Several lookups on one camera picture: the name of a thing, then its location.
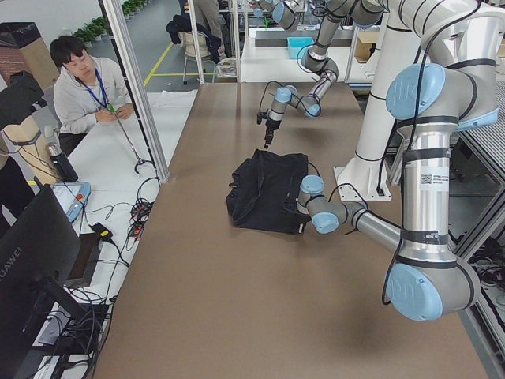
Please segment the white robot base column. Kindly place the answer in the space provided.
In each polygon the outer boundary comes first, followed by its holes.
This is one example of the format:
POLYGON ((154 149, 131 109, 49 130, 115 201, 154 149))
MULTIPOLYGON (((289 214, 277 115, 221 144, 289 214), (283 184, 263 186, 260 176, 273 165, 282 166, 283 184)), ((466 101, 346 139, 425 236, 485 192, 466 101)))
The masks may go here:
POLYGON ((360 26, 370 26, 385 15, 382 43, 354 157, 344 167, 335 168, 342 201, 389 201, 387 172, 383 156, 394 125, 386 108, 386 94, 400 71, 413 63, 419 36, 414 27, 420 1, 356 1, 348 14, 360 26))

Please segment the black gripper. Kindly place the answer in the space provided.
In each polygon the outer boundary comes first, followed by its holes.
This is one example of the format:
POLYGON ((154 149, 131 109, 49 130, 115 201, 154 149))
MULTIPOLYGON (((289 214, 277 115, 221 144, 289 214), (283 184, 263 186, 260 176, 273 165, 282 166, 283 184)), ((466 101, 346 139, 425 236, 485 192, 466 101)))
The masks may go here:
POLYGON ((303 234, 307 222, 311 220, 309 214, 297 210, 297 203, 294 201, 285 201, 282 205, 282 213, 288 234, 303 234))
POLYGON ((273 119, 267 111, 258 112, 256 114, 256 124, 260 125, 262 121, 265 121, 266 132, 264 137, 264 148, 268 149, 269 145, 273 141, 274 132, 280 127, 280 120, 273 119))

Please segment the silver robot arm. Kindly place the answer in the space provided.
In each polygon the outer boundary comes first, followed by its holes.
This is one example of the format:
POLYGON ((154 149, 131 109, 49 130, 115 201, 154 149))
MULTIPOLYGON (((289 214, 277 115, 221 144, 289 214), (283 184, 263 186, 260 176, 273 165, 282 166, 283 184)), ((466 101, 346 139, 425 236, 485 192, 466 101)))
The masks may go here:
POLYGON ((449 246, 450 138, 459 129, 498 118, 496 54, 504 11, 478 1, 367 1, 327 3, 327 19, 395 15, 421 40, 422 61, 390 83, 386 108, 406 147, 402 153, 402 224, 393 227, 363 203, 333 204, 316 175, 301 181, 297 208, 322 234, 351 222, 395 248, 383 285, 383 303, 415 321, 432 321, 476 301, 477 274, 449 246))
POLYGON ((280 84, 274 94, 271 106, 265 111, 259 111, 256 122, 266 122, 264 147, 272 143, 274 132, 280 127, 283 115, 289 106, 299 110, 305 116, 316 118, 320 116, 320 101, 328 89, 337 81, 339 69, 337 64, 327 56, 327 50, 338 26, 345 17, 361 27, 370 27, 378 22, 384 8, 372 1, 326 1, 323 7, 323 19, 316 41, 304 46, 300 57, 303 68, 314 73, 319 80, 314 84, 308 95, 302 95, 292 85, 280 84))

